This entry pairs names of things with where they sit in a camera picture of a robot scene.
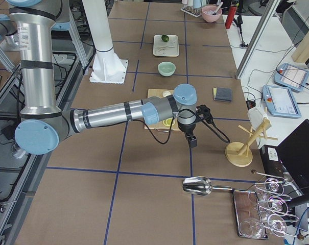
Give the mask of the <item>white steamed bun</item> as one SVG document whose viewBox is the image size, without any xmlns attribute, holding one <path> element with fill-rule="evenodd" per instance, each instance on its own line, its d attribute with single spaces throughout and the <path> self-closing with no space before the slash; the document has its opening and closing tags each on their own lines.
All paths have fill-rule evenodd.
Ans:
<svg viewBox="0 0 309 245">
<path fill-rule="evenodd" d="M 162 93 L 162 96 L 163 96 L 163 97 L 167 97 L 167 96 L 169 96 L 169 95 L 171 95 L 171 93 L 170 93 L 170 91 L 168 91 L 168 90 L 166 90 L 166 91 L 164 91 L 164 92 Z"/>
</svg>

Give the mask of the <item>light green bowl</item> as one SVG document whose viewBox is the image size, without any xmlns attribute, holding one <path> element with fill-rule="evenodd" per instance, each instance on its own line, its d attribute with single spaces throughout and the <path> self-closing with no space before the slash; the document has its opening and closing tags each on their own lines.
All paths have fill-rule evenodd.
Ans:
<svg viewBox="0 0 309 245">
<path fill-rule="evenodd" d="M 172 76 L 175 73 L 176 66 L 172 62 L 161 62 L 157 66 L 158 72 L 164 76 L 164 77 L 169 77 Z"/>
</svg>

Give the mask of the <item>pink mixing bowl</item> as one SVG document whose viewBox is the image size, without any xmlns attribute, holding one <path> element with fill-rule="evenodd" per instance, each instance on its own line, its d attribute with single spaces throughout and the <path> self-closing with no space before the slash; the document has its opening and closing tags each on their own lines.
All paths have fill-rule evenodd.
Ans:
<svg viewBox="0 0 309 245">
<path fill-rule="evenodd" d="M 222 15 L 222 9 L 217 10 L 217 6 L 208 5 L 204 6 L 201 9 L 203 19 L 208 22 L 212 23 L 217 21 L 220 16 Z"/>
</svg>

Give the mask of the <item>bamboo cutting board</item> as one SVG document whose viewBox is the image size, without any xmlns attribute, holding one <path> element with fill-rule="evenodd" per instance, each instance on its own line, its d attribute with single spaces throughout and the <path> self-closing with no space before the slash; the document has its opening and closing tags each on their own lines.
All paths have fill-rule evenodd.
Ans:
<svg viewBox="0 0 309 245">
<path fill-rule="evenodd" d="M 148 89 L 148 97 L 153 97 L 153 96 L 156 96 L 156 97 L 159 97 L 159 98 L 162 98 L 162 93 L 164 91 L 166 91 L 168 89 Z M 169 131 L 169 128 L 170 127 L 166 127 L 163 125 L 162 121 L 156 123 L 156 124 L 151 124 L 151 125 L 148 125 L 149 128 L 152 130 L 158 130 L 160 132 L 168 132 Z M 178 122 L 177 120 L 175 119 L 175 124 L 172 126 L 171 128 L 172 131 L 180 131 L 179 128 L 178 128 Z"/>
</svg>

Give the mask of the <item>lemon slice near edge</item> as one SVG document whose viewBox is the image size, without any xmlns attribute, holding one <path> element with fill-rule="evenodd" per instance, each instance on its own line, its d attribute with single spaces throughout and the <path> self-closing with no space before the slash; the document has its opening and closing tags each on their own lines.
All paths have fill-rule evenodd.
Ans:
<svg viewBox="0 0 309 245">
<path fill-rule="evenodd" d="M 163 125 L 166 127 L 169 127 L 170 125 L 174 125 L 175 124 L 175 120 L 173 118 L 168 118 L 162 121 Z"/>
</svg>

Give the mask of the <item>steel scoop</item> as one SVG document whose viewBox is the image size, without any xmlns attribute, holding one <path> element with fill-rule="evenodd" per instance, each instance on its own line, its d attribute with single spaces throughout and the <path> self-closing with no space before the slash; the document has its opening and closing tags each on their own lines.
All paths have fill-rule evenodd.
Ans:
<svg viewBox="0 0 309 245">
<path fill-rule="evenodd" d="M 213 191 L 232 191 L 230 186 L 213 185 L 211 179 L 205 176 L 185 178 L 182 182 L 183 191 L 199 196 L 207 196 Z"/>
</svg>

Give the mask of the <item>wooden mug tree stand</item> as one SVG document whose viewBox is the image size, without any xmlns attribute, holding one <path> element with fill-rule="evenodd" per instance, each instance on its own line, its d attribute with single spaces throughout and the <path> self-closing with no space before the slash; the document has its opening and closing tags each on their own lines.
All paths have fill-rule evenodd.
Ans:
<svg viewBox="0 0 309 245">
<path fill-rule="evenodd" d="M 245 143 L 229 143 L 225 149 L 225 156 L 228 161 L 238 167 L 246 167 L 251 164 L 253 154 L 250 150 L 250 146 L 257 138 L 278 140 L 278 138 L 267 136 L 267 129 L 271 127 L 270 120 L 267 117 L 263 118 L 256 130 L 253 127 L 251 127 L 250 130 L 247 130 L 241 125 L 238 125 L 238 127 L 249 134 L 248 140 Z"/>
</svg>

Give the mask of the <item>grey yellow folded cloth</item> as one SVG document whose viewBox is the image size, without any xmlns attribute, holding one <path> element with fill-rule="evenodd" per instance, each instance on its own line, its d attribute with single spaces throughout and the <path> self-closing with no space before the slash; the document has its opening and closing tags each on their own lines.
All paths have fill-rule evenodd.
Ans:
<svg viewBox="0 0 309 245">
<path fill-rule="evenodd" d="M 215 101 L 232 102 L 232 90 L 230 88 L 214 87 L 212 93 Z"/>
</svg>

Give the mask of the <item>white cup on stand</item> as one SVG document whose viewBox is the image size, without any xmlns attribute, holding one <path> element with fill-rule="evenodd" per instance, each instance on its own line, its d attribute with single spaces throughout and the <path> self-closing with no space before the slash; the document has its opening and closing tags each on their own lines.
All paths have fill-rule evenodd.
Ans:
<svg viewBox="0 0 309 245">
<path fill-rule="evenodd" d="M 247 114 L 254 130 L 260 126 L 265 117 L 268 117 L 267 113 L 258 107 L 249 109 Z"/>
</svg>

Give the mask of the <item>near blue teach pendant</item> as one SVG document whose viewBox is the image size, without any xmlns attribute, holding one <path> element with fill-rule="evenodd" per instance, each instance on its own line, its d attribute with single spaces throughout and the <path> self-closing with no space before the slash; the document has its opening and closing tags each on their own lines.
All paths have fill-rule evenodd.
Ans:
<svg viewBox="0 0 309 245">
<path fill-rule="evenodd" d="M 269 113 L 273 116 L 301 118 L 300 110 L 290 88 L 265 85 L 263 99 Z"/>
</svg>

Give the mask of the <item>blue teach pendant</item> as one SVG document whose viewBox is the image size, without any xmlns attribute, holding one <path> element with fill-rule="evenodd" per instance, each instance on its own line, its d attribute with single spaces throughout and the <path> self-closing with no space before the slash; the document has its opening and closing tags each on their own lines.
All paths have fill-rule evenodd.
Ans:
<svg viewBox="0 0 309 245">
<path fill-rule="evenodd" d="M 273 116 L 301 118 L 300 110 L 290 88 L 265 85 L 263 99 L 269 113 Z"/>
<path fill-rule="evenodd" d="M 279 66 L 274 74 L 274 82 L 295 92 L 302 92 L 309 77 L 309 70 L 289 63 Z"/>
</svg>

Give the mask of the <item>cream bear print tray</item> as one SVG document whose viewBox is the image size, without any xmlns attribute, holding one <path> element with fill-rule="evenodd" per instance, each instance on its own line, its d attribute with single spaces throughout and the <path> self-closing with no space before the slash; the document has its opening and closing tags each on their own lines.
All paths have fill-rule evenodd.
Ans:
<svg viewBox="0 0 309 245">
<path fill-rule="evenodd" d="M 169 41 L 162 40 L 162 34 L 155 35 L 153 40 L 153 55 L 157 57 L 178 57 L 179 38 L 177 35 L 168 35 Z"/>
</svg>

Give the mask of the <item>dark tray with glass rack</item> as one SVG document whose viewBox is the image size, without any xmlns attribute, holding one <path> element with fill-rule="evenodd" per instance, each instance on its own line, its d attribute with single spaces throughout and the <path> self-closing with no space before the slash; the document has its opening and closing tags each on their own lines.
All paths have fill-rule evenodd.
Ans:
<svg viewBox="0 0 309 245">
<path fill-rule="evenodd" d="M 285 193 L 289 180 L 283 175 L 251 172 L 262 178 L 245 190 L 232 191 L 238 236 L 267 240 L 269 235 L 288 235 L 287 224 L 299 221 L 289 208 L 292 197 Z"/>
</svg>

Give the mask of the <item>black monitor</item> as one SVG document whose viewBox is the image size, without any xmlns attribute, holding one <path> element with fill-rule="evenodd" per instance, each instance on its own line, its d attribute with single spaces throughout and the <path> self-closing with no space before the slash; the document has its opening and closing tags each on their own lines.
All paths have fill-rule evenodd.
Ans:
<svg viewBox="0 0 309 245">
<path fill-rule="evenodd" d="M 309 186 L 309 120 L 305 119 L 277 147 L 277 154 L 299 187 Z"/>
</svg>

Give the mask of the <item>green lime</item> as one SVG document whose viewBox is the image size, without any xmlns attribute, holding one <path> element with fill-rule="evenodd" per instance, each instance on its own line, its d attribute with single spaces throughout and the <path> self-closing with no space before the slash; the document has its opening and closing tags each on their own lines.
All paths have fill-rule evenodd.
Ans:
<svg viewBox="0 0 309 245">
<path fill-rule="evenodd" d="M 170 40 L 170 38 L 169 38 L 168 35 L 162 35 L 162 36 L 161 36 L 161 40 L 162 40 L 163 42 L 168 42 L 168 41 Z"/>
</svg>

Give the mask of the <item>far blue teach pendant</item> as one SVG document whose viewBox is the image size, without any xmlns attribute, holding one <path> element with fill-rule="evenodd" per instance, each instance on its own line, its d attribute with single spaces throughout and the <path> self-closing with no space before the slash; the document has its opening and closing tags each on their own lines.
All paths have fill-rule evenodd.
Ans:
<svg viewBox="0 0 309 245">
<path fill-rule="evenodd" d="M 274 82 L 295 92 L 302 92 L 309 77 L 309 70 L 289 63 L 279 66 L 274 74 Z"/>
</svg>

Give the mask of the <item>dish rack with cups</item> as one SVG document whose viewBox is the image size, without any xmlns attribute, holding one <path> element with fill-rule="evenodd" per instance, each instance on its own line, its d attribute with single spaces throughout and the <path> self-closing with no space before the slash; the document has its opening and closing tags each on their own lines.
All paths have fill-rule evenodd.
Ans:
<svg viewBox="0 0 309 245">
<path fill-rule="evenodd" d="M 182 12 L 189 14 L 193 17 L 201 16 L 202 7 L 207 5 L 207 0 L 182 0 L 183 7 L 180 9 Z"/>
</svg>

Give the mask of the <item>red bottle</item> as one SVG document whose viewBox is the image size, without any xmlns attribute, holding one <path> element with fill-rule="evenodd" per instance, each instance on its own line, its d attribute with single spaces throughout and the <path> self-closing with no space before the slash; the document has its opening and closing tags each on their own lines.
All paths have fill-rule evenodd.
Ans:
<svg viewBox="0 0 309 245">
<path fill-rule="evenodd" d="M 225 28 L 226 29 L 230 29 L 231 24 L 234 20 L 234 16 L 236 14 L 236 11 L 237 11 L 237 5 L 231 5 L 229 7 L 228 15 L 227 15 L 227 18 L 226 18 L 226 21 L 225 21 Z"/>
</svg>

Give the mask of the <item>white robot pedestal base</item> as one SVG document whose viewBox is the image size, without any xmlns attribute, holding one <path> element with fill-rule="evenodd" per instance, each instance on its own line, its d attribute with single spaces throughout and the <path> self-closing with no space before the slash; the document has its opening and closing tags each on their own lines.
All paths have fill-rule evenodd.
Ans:
<svg viewBox="0 0 309 245">
<path fill-rule="evenodd" d="M 128 60 L 120 59 L 114 51 L 105 2 L 85 0 L 82 3 L 96 49 L 90 81 L 124 83 Z"/>
</svg>

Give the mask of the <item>aluminium frame post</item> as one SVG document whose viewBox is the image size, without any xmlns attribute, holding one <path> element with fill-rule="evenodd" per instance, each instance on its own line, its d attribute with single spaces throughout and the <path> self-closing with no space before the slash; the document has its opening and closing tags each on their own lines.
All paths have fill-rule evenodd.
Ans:
<svg viewBox="0 0 309 245">
<path fill-rule="evenodd" d="M 240 62 L 240 65 L 237 69 L 237 72 L 235 74 L 235 77 L 237 79 L 240 79 L 243 75 L 243 73 L 246 70 L 246 67 L 248 66 L 250 59 L 252 55 L 254 54 L 256 47 L 258 45 L 258 42 L 267 27 L 271 17 L 274 15 L 274 12 L 276 8 L 278 7 L 280 3 L 280 0 L 274 0 L 274 1 L 269 1 L 268 5 L 266 6 L 266 9 L 263 13 L 263 15 L 260 18 L 260 21 L 254 31 L 254 34 L 250 40 L 249 46 L 247 47 L 245 54 Z"/>
</svg>

